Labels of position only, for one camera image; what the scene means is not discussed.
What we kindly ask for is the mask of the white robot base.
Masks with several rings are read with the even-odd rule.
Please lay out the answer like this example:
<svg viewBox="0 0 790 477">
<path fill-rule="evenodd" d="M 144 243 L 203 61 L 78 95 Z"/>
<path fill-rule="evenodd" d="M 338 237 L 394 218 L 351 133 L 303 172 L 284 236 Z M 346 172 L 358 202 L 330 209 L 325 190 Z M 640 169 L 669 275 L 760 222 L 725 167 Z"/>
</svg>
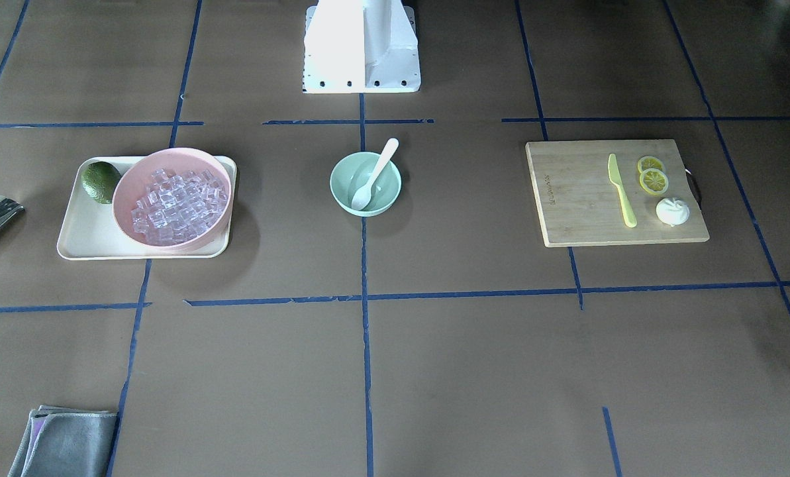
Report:
<svg viewBox="0 0 790 477">
<path fill-rule="evenodd" d="M 414 93 L 421 87 L 418 31 L 401 1 L 319 1 L 306 11 L 302 91 Z"/>
</svg>

